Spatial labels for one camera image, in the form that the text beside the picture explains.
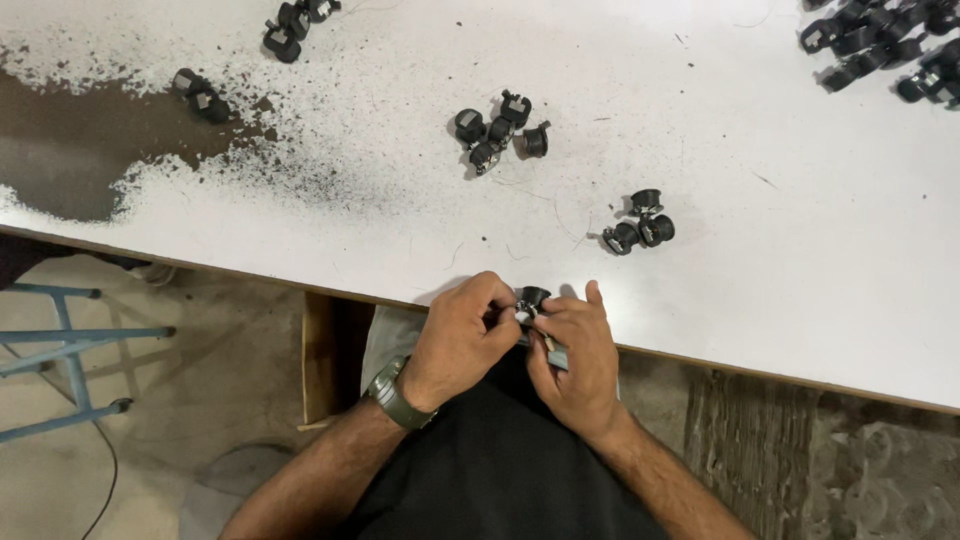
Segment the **thin wire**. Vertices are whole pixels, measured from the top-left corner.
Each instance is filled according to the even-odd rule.
[[[86,540],[86,537],[93,532],[93,528],[97,527],[97,524],[100,523],[100,518],[104,517],[104,512],[107,511],[107,507],[110,506],[110,501],[113,499],[113,489],[117,486],[117,476],[120,473],[120,467],[117,464],[117,452],[113,449],[113,445],[110,444],[110,440],[107,438],[107,434],[104,433],[103,428],[100,427],[100,424],[97,424],[96,420],[93,420],[93,427],[100,432],[100,436],[104,438],[104,442],[107,443],[107,448],[110,449],[110,456],[113,457],[113,481],[110,483],[110,490],[107,493],[107,500],[104,501],[104,507],[100,508],[100,513],[97,514],[97,519],[93,520],[93,523],[90,524],[90,528],[86,530],[84,535],[80,540]]]
[[[47,376],[43,375],[42,373],[37,373],[37,375],[39,375],[44,382],[49,384],[51,388],[56,390],[57,393],[60,394],[66,401],[70,402],[73,405],[76,405],[76,402],[74,402],[69,395],[67,395],[65,392],[60,390],[59,387],[53,384],[51,380],[47,379]],[[100,513],[97,514],[97,519],[93,520],[93,523],[90,524],[90,527],[87,528],[86,532],[84,533],[83,536],[81,536],[80,540],[86,540],[86,537],[89,536],[90,533],[93,532],[93,529],[97,527],[97,524],[100,523],[100,518],[104,517],[104,512],[107,511],[107,507],[110,506],[110,501],[113,500],[113,490],[117,486],[117,477],[120,475],[120,467],[119,467],[119,463],[117,462],[117,452],[116,450],[113,449],[113,445],[110,444],[110,440],[107,438],[107,434],[104,433],[103,428],[100,427],[100,424],[97,424],[96,420],[91,420],[90,422],[93,424],[93,427],[100,432],[100,436],[103,437],[104,442],[107,443],[107,448],[110,449],[110,457],[113,458],[113,480],[110,482],[110,490],[107,492],[107,500],[104,501],[104,506],[100,508]]]

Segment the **wristwatch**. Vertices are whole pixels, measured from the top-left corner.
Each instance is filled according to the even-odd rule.
[[[394,356],[394,359],[390,360],[390,362],[380,370],[380,373],[376,374],[376,377],[373,378],[370,386],[367,387],[367,393],[383,407],[383,412],[386,412],[387,416],[402,428],[419,430],[433,419],[437,411],[422,412],[416,410],[412,405],[407,403],[403,394],[396,390],[394,384],[396,376],[400,374],[400,370],[403,369],[406,363],[406,356]]]

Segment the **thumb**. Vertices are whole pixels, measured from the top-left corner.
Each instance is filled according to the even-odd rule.
[[[546,363],[546,344],[535,330],[528,331],[527,337],[530,339],[530,349],[527,350],[527,373],[530,374],[530,382],[534,384],[541,400],[545,403],[552,401],[560,395],[560,391],[553,380],[550,364]]]
[[[489,329],[483,337],[484,345],[496,351],[503,356],[510,351],[511,347],[516,345],[523,332],[520,330],[520,324],[516,321],[516,310],[512,307],[504,307],[496,318],[496,326]]]

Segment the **finger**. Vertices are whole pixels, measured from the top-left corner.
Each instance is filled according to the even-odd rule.
[[[530,348],[527,350],[527,373],[530,374],[530,382],[534,384],[540,399],[550,404],[560,397],[560,390],[553,379],[550,364],[546,363],[546,345],[537,331],[528,331],[527,337],[530,339]]]
[[[573,336],[580,330],[573,318],[564,317],[563,313],[549,317],[540,315],[534,319],[533,326],[537,330],[545,331],[556,337],[557,341],[567,346],[572,345]]]
[[[597,280],[590,280],[587,283],[587,302],[591,306],[603,309],[604,314],[607,313],[603,307],[603,295],[600,294],[600,283]]]
[[[547,298],[542,302],[543,309],[549,313],[560,313],[561,311],[586,311],[590,309],[590,304],[583,300],[577,300],[569,296],[558,296],[557,298]]]
[[[496,320],[496,326],[483,336],[484,346],[489,347],[496,354],[497,360],[507,351],[510,351],[523,334],[520,330],[520,324],[516,321],[515,312],[512,307],[501,309],[500,316]]]
[[[464,285],[465,294],[470,297],[474,307],[482,309],[481,314],[490,303],[497,307],[516,305],[514,290],[494,272],[481,272],[464,282]]]

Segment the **concrete floor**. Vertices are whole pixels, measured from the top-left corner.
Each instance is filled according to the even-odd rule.
[[[120,472],[91,540],[176,538],[183,497],[205,464],[241,443],[298,448],[315,436],[296,430],[299,291],[191,271],[151,287],[86,256],[44,261],[20,281],[103,289],[101,300],[67,301],[76,328],[178,329],[172,338],[81,354],[94,406],[135,400],[128,413],[102,421]],[[0,294],[0,329],[54,325],[47,297]],[[39,348],[15,347],[20,354]],[[0,358],[7,357],[0,349]],[[62,382],[56,371],[47,375]],[[647,429],[683,454],[685,371],[673,362],[624,356],[620,385],[624,403]],[[3,430],[69,413],[72,405],[39,376],[25,374],[0,380],[0,408]],[[90,424],[0,445],[0,538],[79,538],[111,478],[109,451]]]

